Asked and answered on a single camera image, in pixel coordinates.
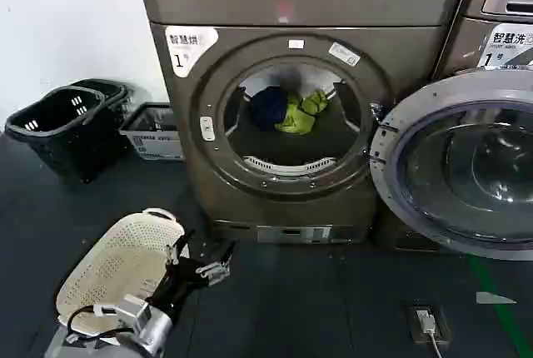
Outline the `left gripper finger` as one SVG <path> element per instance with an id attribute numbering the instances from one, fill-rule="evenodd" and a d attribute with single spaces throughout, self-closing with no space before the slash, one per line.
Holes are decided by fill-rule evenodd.
<path id="1" fill-rule="evenodd" d="M 200 279 L 205 286 L 214 286 L 230 276 L 230 262 L 232 260 L 235 245 L 236 243 L 232 241 L 229 247 L 223 252 L 219 261 L 199 266 L 195 270 L 195 274 L 200 276 Z"/>
<path id="2" fill-rule="evenodd" d="M 177 266 L 183 250 L 195 234 L 195 230 L 186 231 L 172 245 L 166 245 L 166 266 Z"/>

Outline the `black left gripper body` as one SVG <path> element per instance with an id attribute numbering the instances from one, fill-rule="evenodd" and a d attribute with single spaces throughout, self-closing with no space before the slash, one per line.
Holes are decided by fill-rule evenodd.
<path id="1" fill-rule="evenodd" d="M 167 263 L 166 272 L 147 298 L 147 302 L 157 309 L 178 309 L 196 290 L 208 287 L 208 279 L 197 273 L 203 264 L 192 258 L 180 258 L 178 263 Z"/>

